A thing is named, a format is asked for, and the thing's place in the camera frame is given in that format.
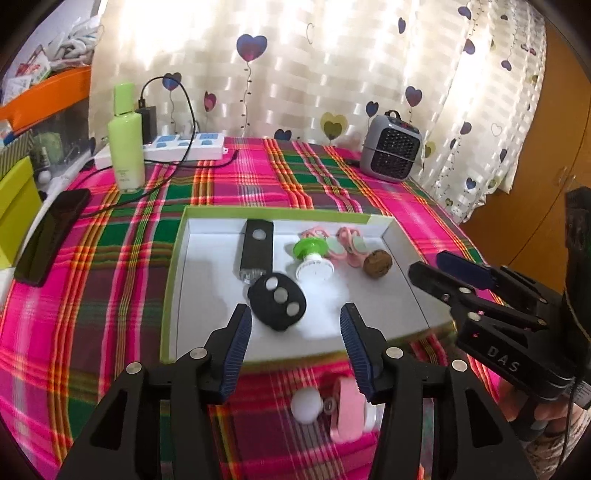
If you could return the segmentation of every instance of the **power strip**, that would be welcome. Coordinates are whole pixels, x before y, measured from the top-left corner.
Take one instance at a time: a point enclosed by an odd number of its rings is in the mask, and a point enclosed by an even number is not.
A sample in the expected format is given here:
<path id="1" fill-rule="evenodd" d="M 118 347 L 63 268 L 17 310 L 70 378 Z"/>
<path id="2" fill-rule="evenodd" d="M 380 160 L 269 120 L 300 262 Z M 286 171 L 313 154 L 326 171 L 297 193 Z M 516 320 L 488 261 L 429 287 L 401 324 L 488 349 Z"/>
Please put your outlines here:
<path id="1" fill-rule="evenodd" d="M 222 134 L 196 134 L 187 161 L 220 160 L 224 153 Z M 189 140 L 180 135 L 163 135 L 144 145 L 144 159 L 156 161 L 180 161 L 189 146 Z M 107 145 L 95 155 L 96 168 L 107 168 L 111 163 L 111 150 Z"/>

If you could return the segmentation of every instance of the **wooden cabinet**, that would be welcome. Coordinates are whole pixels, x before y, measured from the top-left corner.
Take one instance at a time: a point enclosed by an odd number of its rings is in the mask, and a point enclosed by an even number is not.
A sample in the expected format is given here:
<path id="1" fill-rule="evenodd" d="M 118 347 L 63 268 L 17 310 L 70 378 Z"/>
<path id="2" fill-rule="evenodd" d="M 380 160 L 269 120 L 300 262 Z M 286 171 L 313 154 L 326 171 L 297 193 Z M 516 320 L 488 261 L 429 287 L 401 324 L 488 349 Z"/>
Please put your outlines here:
<path id="1" fill-rule="evenodd" d="M 534 253 L 545 228 L 558 229 L 564 222 L 563 189 L 582 159 L 579 150 L 589 118 L 591 83 L 577 58 L 550 25 L 547 26 L 547 60 L 540 101 L 525 140 L 511 194 L 497 191 L 486 198 L 472 218 L 462 225 L 484 258 L 493 265 L 519 265 L 524 273 L 542 275 L 541 259 Z M 554 239 L 553 246 L 560 245 Z M 556 249 L 546 256 L 556 255 Z"/>
<path id="2" fill-rule="evenodd" d="M 566 275 L 564 193 L 580 186 L 591 187 L 591 124 L 587 125 L 581 149 L 558 199 L 526 246 L 511 262 L 511 268 L 557 291 L 563 290 Z"/>

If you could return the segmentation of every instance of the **space heater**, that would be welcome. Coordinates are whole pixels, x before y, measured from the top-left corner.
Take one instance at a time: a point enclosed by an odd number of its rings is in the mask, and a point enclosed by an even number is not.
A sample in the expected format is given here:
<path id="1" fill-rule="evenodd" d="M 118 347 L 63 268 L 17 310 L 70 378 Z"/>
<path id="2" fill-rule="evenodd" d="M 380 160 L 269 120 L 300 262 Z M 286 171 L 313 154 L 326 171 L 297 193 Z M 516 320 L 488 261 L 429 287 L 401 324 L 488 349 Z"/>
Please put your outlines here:
<path id="1" fill-rule="evenodd" d="M 423 136 L 396 111 L 378 115 L 369 126 L 359 166 L 370 177 L 404 181 L 421 169 Z"/>

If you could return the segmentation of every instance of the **white ball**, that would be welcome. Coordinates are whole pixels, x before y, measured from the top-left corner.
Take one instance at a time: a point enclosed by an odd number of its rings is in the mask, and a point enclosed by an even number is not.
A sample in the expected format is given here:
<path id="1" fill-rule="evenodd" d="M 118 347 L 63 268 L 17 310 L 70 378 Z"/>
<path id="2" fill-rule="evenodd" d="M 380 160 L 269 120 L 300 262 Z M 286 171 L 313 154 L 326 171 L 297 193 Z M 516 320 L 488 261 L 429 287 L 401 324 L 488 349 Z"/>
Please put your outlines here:
<path id="1" fill-rule="evenodd" d="M 298 390 L 291 399 L 291 413 L 303 425 L 314 423 L 323 407 L 322 397 L 313 387 Z"/>
<path id="2" fill-rule="evenodd" d="M 51 172 L 49 170 L 43 170 L 37 177 L 37 181 L 41 185 L 45 185 L 51 181 Z"/>

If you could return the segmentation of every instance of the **person's hand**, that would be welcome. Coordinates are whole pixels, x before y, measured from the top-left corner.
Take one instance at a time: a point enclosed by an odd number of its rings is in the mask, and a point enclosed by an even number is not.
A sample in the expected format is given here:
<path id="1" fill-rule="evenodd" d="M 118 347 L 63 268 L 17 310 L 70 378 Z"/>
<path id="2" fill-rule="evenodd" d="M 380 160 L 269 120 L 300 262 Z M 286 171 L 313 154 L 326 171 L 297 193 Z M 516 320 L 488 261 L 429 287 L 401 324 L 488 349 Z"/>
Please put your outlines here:
<path id="1" fill-rule="evenodd" d="M 507 421 L 513 421 L 519 415 L 519 411 L 525 405 L 527 396 L 517 390 L 508 381 L 501 378 L 499 384 L 499 407 L 505 415 Z M 569 409 L 569 400 L 567 398 L 561 398 L 552 403 L 544 403 L 538 405 L 535 409 L 536 420 L 547 420 L 548 427 L 546 428 L 547 433 L 560 433 L 566 430 L 566 415 Z M 571 424 L 576 422 L 583 409 L 578 405 L 573 405 L 573 414 L 571 417 Z"/>

